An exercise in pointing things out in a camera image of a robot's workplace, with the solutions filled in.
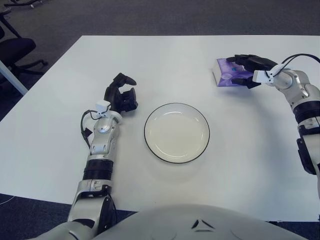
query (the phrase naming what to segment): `table leg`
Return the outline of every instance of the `table leg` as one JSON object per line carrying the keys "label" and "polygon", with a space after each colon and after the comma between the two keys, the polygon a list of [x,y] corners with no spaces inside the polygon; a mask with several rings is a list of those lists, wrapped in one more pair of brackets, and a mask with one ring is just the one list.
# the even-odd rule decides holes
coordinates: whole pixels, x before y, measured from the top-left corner
{"label": "table leg", "polygon": [[12,74],[2,61],[0,61],[0,72],[22,95],[28,92],[26,87]]}

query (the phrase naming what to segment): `tabletop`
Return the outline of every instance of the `tabletop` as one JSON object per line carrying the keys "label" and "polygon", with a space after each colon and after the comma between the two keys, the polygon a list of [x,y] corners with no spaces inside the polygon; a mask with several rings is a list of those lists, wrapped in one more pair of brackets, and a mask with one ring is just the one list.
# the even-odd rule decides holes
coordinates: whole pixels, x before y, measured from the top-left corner
{"label": "tabletop", "polygon": [[[317,179],[301,164],[283,94],[267,85],[217,87],[212,74],[217,58],[280,63],[297,53],[319,56],[320,37],[82,36],[0,122],[0,193],[71,204],[89,153],[82,113],[121,72],[136,80],[139,106],[122,114],[112,174],[118,209],[190,203],[266,221],[317,221]],[[316,61],[302,56],[290,67],[320,87]],[[145,143],[146,119],[167,103],[191,105],[208,122],[208,146],[192,162],[164,162]]]}

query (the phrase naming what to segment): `black office chair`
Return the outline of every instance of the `black office chair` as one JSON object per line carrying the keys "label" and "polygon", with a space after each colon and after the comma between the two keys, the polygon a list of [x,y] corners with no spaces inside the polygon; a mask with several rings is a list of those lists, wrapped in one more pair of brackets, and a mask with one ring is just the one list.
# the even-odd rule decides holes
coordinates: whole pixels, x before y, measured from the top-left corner
{"label": "black office chair", "polygon": [[[22,38],[17,31],[5,20],[5,15],[10,13],[10,9],[0,13],[0,21],[14,34],[15,38],[10,38],[0,42],[0,60],[11,72],[18,77],[20,73],[42,75],[44,72],[28,70],[38,64],[48,65],[44,60],[38,60],[30,64],[17,66],[15,63],[32,52],[36,48],[35,42],[30,38]],[[0,27],[0,39],[5,36],[4,30]]]}
{"label": "black office chair", "polygon": [[5,3],[5,7],[21,7],[21,6],[30,6],[32,9],[35,8],[34,3],[40,2],[43,3],[42,0],[29,0],[27,2],[19,3],[20,0],[10,0],[12,3]]}

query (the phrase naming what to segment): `floor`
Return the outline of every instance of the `floor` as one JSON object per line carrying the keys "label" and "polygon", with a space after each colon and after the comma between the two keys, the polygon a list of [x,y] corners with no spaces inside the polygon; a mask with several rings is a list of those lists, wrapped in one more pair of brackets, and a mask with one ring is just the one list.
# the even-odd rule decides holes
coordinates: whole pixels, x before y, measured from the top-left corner
{"label": "floor", "polygon": [[[0,6],[6,2],[0,0]],[[82,35],[320,35],[319,0],[43,0],[34,9],[11,11],[6,19],[37,44],[20,64],[45,59],[49,66],[44,71]],[[6,30],[5,38],[12,37]],[[19,79],[30,89],[39,77],[22,74]],[[21,97],[0,79],[0,120]],[[9,199],[0,194],[2,240],[36,237],[64,222],[70,210],[67,204],[21,197],[4,203]],[[118,218],[130,214],[118,211]],[[318,222],[276,224],[307,239],[320,239]]]}

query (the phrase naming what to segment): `purple package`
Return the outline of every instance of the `purple package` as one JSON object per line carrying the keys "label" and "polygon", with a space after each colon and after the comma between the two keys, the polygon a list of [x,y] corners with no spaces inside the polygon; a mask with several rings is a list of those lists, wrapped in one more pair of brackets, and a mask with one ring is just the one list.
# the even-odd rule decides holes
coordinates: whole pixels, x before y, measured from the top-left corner
{"label": "purple package", "polygon": [[226,58],[217,59],[217,64],[213,68],[213,74],[218,87],[240,86],[233,84],[232,79],[248,79],[253,76],[252,72],[245,70],[241,65],[227,61]]}

